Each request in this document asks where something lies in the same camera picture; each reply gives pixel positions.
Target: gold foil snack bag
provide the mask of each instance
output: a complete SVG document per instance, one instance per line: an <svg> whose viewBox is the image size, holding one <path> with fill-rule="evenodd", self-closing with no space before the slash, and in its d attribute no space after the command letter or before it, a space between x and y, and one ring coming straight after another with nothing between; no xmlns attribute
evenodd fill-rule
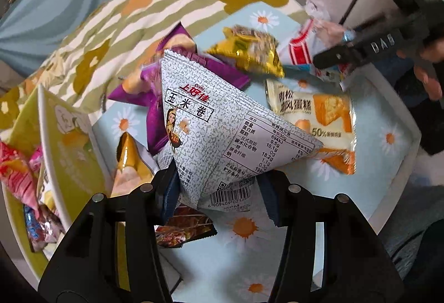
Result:
<svg viewBox="0 0 444 303"><path fill-rule="evenodd" d="M312 157L345 174L354 174L355 117L348 96L296 92L275 80L267 80L266 88L275 114L324 143Z"/></svg>
<svg viewBox="0 0 444 303"><path fill-rule="evenodd" d="M240 25L225 27L223 33L225 40L210 47L208 54L234 59L241 70L284 77L273 36Z"/></svg>

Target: black metal frame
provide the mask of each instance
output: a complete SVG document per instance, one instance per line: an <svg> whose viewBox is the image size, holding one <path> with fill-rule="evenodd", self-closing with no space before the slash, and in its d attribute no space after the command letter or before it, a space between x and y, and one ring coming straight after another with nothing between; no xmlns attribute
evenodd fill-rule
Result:
<svg viewBox="0 0 444 303"><path fill-rule="evenodd" d="M128 196L95 195L82 210L54 253L39 284L50 303L172 303L159 261L154 225L164 224L161 191L178 184L175 163L160 171L152 184ZM375 232L353 201L312 196L291 185L280 171L258 178L261 190L274 196L267 210L276 225L287 226L280 267L269 303L395 302L402 281ZM126 222L127 266L131 292L118 287L114 245L116 222ZM322 288L310 292L316 222L325 223Z"/></svg>

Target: white snack bag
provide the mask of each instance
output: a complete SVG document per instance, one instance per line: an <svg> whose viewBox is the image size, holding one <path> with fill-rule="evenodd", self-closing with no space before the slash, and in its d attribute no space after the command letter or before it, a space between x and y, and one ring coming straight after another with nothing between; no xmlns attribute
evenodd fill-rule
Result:
<svg viewBox="0 0 444 303"><path fill-rule="evenodd" d="M170 50L161 63L170 141L157 161L165 169L174 157L182 203L194 209L249 210L252 196L259 194L254 176L322 147L198 63Z"/></svg>

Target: barcode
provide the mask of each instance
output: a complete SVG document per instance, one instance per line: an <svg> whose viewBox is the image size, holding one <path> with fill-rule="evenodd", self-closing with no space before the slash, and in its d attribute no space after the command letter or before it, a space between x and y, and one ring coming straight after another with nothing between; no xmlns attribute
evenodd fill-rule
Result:
<svg viewBox="0 0 444 303"><path fill-rule="evenodd" d="M249 198L251 194L250 187L243 187L236 190L219 190L210 194L210 201L212 205L220 205L221 203L232 203L239 200Z"/></svg>

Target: metal screw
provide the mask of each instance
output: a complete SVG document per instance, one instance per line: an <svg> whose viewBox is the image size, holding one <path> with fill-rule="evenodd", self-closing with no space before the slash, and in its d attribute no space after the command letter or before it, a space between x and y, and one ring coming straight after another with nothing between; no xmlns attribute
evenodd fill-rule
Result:
<svg viewBox="0 0 444 303"><path fill-rule="evenodd" d="M301 191L301 187L297 184L291 184L288 187L288 190L290 190L292 193L299 193Z"/></svg>
<svg viewBox="0 0 444 303"><path fill-rule="evenodd" d="M339 200L341 203L348 203L350 201L350 198L345 194L339 194L337 196L337 200Z"/></svg>
<svg viewBox="0 0 444 303"><path fill-rule="evenodd" d="M140 186L140 190L143 191L144 193L147 193L153 190L153 186L150 183L145 183Z"/></svg>
<svg viewBox="0 0 444 303"><path fill-rule="evenodd" d="M102 193L97 193L92 196L92 201L98 203L104 200L104 197L105 196Z"/></svg>

